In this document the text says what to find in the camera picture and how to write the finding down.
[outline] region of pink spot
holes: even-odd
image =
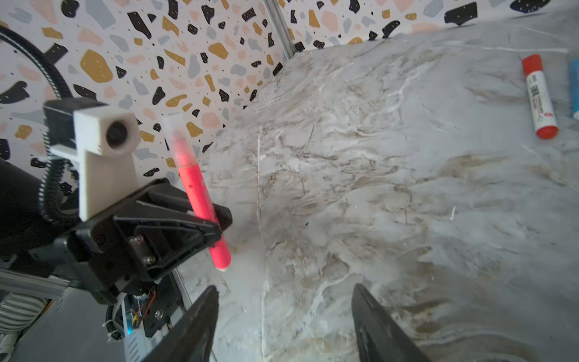
[[[195,10],[190,10],[190,11],[189,11],[189,14],[191,14],[191,18],[192,18],[194,21],[197,21],[197,19],[199,19],[199,13],[196,12]]]
[[[255,75],[248,75],[246,77],[247,81],[251,84],[256,84],[257,83],[257,74]]]
[[[78,33],[77,41],[81,43],[92,43],[97,46],[101,46],[104,42],[100,36],[88,30],[87,28],[82,28]]]
[[[20,72],[20,74],[22,74],[23,77],[25,77],[26,79],[28,79],[30,81],[37,82],[40,80],[40,73],[34,69],[30,69],[30,68],[27,68],[23,65],[19,65],[18,66],[18,72]]]
[[[187,44],[185,44],[185,42],[181,42],[181,44],[177,43],[177,46],[179,47],[181,53],[186,53],[189,51],[189,48],[187,47]]]
[[[169,81],[177,89],[180,89],[180,90],[187,89],[187,84],[182,83],[174,78],[169,78]]]
[[[152,109],[149,108],[145,108],[143,109],[143,114],[149,118],[151,118],[152,120],[157,119],[157,116],[155,115],[155,112],[153,112]]]
[[[412,32],[428,32],[438,29],[433,23],[418,23],[412,24]]]
[[[407,8],[414,4],[414,0],[394,0],[394,3],[396,4],[398,10],[404,12]]]
[[[207,128],[218,128],[221,125],[219,117],[213,112],[205,113],[201,117],[201,124]]]
[[[127,58],[127,63],[130,64],[139,64],[140,62],[142,62],[143,60],[145,60],[145,57],[142,55],[137,55],[131,58]]]
[[[115,89],[112,86],[105,88],[105,98],[112,98],[116,96]]]
[[[235,42],[234,42],[233,40],[231,40],[231,38],[228,37],[227,35],[225,35],[225,43],[226,43],[227,45],[229,45],[230,47],[232,47],[233,49],[235,49],[235,47],[237,46],[237,45],[235,44]]]
[[[44,147],[44,142],[34,142],[30,144],[30,148],[36,151],[39,155],[46,154],[46,148]]]
[[[44,87],[44,91],[42,91],[42,94],[44,95],[44,99],[47,101],[52,101],[56,99],[56,94],[54,93],[54,90],[52,89],[50,84],[47,84],[46,87]]]
[[[50,24],[56,24],[52,0],[30,0],[30,5]]]
[[[322,24],[332,32],[338,31],[338,18],[334,13],[324,12],[322,14]]]

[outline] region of camera lens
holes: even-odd
[[[117,120],[107,130],[107,143],[111,148],[119,147],[127,140],[128,133],[123,122]]]

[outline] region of gray spot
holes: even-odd
[[[218,78],[217,81],[219,84],[223,84],[226,87],[229,87],[229,84],[231,83],[231,79],[229,78]]]
[[[115,17],[102,0],[87,1],[85,7],[86,13],[91,15],[101,28],[106,29],[116,23]]]
[[[129,44],[127,44],[127,41],[124,38],[121,38],[118,35],[110,35],[109,38],[112,40],[113,43],[115,43],[120,50],[122,50],[123,52],[128,52],[129,51]]]
[[[259,50],[261,51],[261,47],[257,44],[257,40],[247,38],[247,45],[250,46],[251,50]]]
[[[372,24],[376,24],[376,22],[367,16],[362,16],[362,24],[367,28]]]
[[[152,153],[148,148],[137,148],[133,155],[139,160],[146,160],[147,158],[159,158],[156,153]]]
[[[424,16],[435,17],[444,7],[443,0],[432,0],[428,5],[424,7]]]
[[[231,67],[231,74],[237,74],[238,76],[244,76],[247,73],[247,69],[243,65],[234,64]]]
[[[340,42],[336,39],[335,36],[331,36],[328,38],[329,42],[332,43],[334,46],[340,45]]]
[[[344,32],[346,34],[348,34],[348,32],[350,31],[351,26],[352,26],[352,21],[350,20],[350,18],[344,20]]]
[[[217,32],[215,31],[215,29],[213,29],[212,27],[207,27],[207,37],[209,39],[215,40],[215,38],[217,37]]]
[[[167,180],[169,180],[170,183],[174,184],[175,183],[175,172],[167,171],[167,173],[165,174],[165,178]]]
[[[149,94],[149,90],[146,88],[146,86],[143,83],[139,82],[139,80],[136,77],[133,78],[133,85],[135,86],[137,93],[140,94],[141,96],[146,96],[147,94]]]
[[[24,113],[10,112],[10,117],[25,119],[44,125],[44,111],[41,109],[39,109],[38,111],[24,112]]]
[[[165,44],[166,42],[168,42],[168,40],[169,40],[169,36],[168,36],[168,35],[161,36],[159,39],[157,39],[157,41],[158,41],[159,44],[161,44],[161,45],[163,45],[163,44]]]
[[[200,71],[201,65],[197,61],[197,56],[195,54],[191,54],[191,57],[189,58],[189,69],[187,70],[189,79],[193,79],[198,76]]]
[[[14,10],[16,11],[16,13],[9,13],[9,16],[12,16],[14,19],[18,20],[21,23],[30,23],[32,21],[32,15],[28,12],[25,12],[24,10],[20,9],[20,8],[14,8]]]
[[[133,99],[128,94],[119,101],[119,107],[129,109],[133,106]]]
[[[501,5],[503,2],[505,2],[505,0],[489,0],[489,2],[490,2],[490,5],[494,8],[498,5]]]
[[[161,10],[163,8],[163,3],[160,1],[151,0],[153,2],[153,7],[157,10]]]

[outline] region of terrazzo wall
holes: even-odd
[[[177,174],[163,115],[184,115],[201,155],[284,63],[261,0],[3,0],[0,10],[0,24],[44,51],[75,96],[135,113],[142,182]],[[41,177],[42,104],[54,93],[27,58],[0,51],[0,157]],[[65,176],[61,189],[71,188]]]
[[[278,0],[296,50],[570,7],[576,0]]]

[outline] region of red marker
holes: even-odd
[[[167,137],[167,143],[173,152],[173,157],[175,157],[175,164],[179,168],[181,181],[183,181],[185,192],[189,202],[191,202],[195,216],[219,223],[213,203],[207,193],[205,180],[203,180],[195,152],[193,147],[187,142],[186,136],[189,134],[185,128],[183,116],[171,115],[165,117],[163,130]],[[209,252],[217,269],[225,271],[231,264],[231,254],[227,248],[224,235],[221,236],[215,246],[209,248]]]

